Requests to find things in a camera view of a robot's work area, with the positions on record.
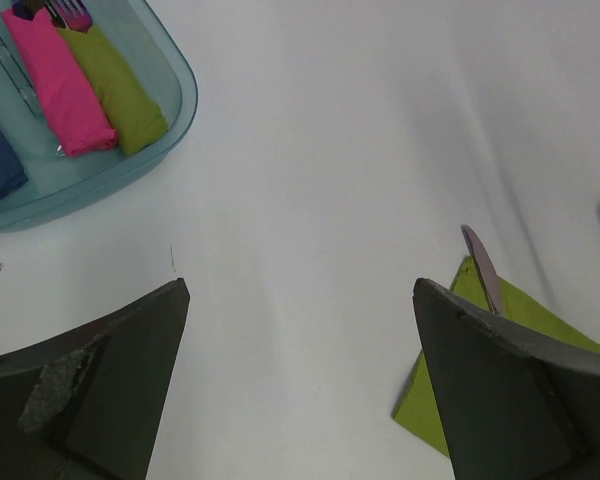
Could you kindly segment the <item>green paper napkin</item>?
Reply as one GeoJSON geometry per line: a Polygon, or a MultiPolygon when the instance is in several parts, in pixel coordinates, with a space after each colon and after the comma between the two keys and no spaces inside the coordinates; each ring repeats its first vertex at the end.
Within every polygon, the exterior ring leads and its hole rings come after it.
{"type": "MultiPolygon", "coordinates": [[[[504,316],[507,319],[551,338],[600,354],[598,342],[581,333],[508,281],[500,279],[499,283],[504,316]]],[[[462,260],[450,290],[478,307],[483,309],[488,307],[477,267],[469,256],[462,260]]],[[[392,418],[442,455],[449,455],[423,353],[419,353],[415,359],[401,396],[392,411],[392,418]]]]}

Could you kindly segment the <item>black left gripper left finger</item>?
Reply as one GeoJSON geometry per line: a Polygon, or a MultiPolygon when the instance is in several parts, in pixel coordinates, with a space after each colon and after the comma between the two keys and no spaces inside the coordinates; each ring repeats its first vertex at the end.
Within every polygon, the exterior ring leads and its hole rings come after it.
{"type": "Polygon", "coordinates": [[[145,478],[189,302],[178,278],[0,355],[0,479],[145,478]]]}

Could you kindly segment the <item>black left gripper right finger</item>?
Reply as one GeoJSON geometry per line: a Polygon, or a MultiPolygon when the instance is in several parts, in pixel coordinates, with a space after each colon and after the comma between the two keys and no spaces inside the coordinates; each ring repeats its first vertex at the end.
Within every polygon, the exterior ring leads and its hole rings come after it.
{"type": "Polygon", "coordinates": [[[413,289],[419,337],[457,479],[600,479],[600,354],[413,289]]]}

